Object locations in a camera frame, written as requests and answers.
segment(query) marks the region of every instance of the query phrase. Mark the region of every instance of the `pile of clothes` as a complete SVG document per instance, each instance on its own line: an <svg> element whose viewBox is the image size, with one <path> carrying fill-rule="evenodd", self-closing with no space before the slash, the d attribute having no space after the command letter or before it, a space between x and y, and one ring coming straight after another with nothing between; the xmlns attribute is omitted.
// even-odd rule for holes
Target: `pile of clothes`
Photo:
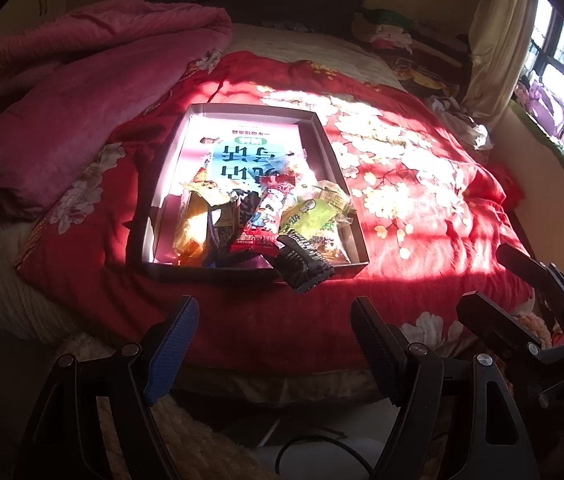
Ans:
<svg viewBox="0 0 564 480"><path fill-rule="evenodd" d="M514 89L514 98L552 137L564 133L564 102L539 80L535 72L530 78L520 78Z"/></svg>
<svg viewBox="0 0 564 480"><path fill-rule="evenodd" d="M424 104L442 121L467 152L486 151L492 148L486 127L476 123L469 116L466 108L458 104L453 97L431 96L424 100Z"/></svg>
<svg viewBox="0 0 564 480"><path fill-rule="evenodd" d="M405 30L413 28L413 20L394 10L385 10L379 20L367 19L368 13L357 12L353 17L351 31L357 40L373 48L404 48L412 53L413 39Z"/></svg>

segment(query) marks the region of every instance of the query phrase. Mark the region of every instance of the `black cable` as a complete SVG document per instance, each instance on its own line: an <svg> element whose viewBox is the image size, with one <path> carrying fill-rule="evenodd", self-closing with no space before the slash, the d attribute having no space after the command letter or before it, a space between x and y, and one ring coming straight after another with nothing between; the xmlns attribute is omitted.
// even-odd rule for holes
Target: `black cable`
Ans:
<svg viewBox="0 0 564 480"><path fill-rule="evenodd" d="M302 440L322 440L324 442L330 442L331 444L334 444L337 447L341 447L344 451L346 451L348 454L350 454L355 460L357 460L358 462L361 463L361 465L364 467L364 469L366 469L366 472L369 474L369 476L371 476L373 474L373 468L371 467L371 465L355 449L353 449L350 446L347 446L343 442L340 442L338 440L335 440L334 438L331 438L330 436L323 436L323 435L297 436L297 437L289 440L286 444L284 444L282 446L282 449L280 449L280 452L277 454L277 458L275 459L275 474L278 474L278 475L280 474L280 460L282 459L282 455L284 454L284 452L288 448L290 448L293 444L295 444L296 442L301 442Z"/></svg>

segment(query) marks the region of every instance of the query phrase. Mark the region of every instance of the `black snack wrapper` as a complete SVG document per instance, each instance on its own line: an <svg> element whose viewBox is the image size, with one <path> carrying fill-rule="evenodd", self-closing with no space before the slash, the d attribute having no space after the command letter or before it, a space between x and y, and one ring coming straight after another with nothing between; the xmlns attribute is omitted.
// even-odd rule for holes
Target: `black snack wrapper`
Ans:
<svg viewBox="0 0 564 480"><path fill-rule="evenodd" d="M308 292L334 274L333 266L298 232L290 230L277 241L283 247L267 261L297 294Z"/></svg>

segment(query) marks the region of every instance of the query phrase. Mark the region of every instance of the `blue clamp handle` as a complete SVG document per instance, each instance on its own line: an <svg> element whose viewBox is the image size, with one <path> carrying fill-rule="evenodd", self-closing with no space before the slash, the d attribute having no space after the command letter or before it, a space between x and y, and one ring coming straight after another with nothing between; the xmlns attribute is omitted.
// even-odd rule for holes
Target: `blue clamp handle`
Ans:
<svg viewBox="0 0 564 480"><path fill-rule="evenodd" d="M142 393L149 406L171 390L198 323L197 301L182 296L173 314L153 325L142 338L140 366L146 380Z"/></svg>

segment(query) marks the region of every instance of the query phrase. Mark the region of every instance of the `white bedsheet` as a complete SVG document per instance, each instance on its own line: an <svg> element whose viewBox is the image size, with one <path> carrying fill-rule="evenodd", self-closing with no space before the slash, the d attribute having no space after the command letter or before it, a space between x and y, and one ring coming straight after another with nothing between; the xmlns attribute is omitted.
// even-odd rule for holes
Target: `white bedsheet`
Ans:
<svg viewBox="0 0 564 480"><path fill-rule="evenodd" d="M0 328L22 339L54 343L82 332L73 317L29 286L13 264L33 224L0 225Z"/></svg>
<svg viewBox="0 0 564 480"><path fill-rule="evenodd" d="M404 91L395 73L380 57L332 36L234 23L233 41L224 55L240 50L286 63L308 59L358 81Z"/></svg>

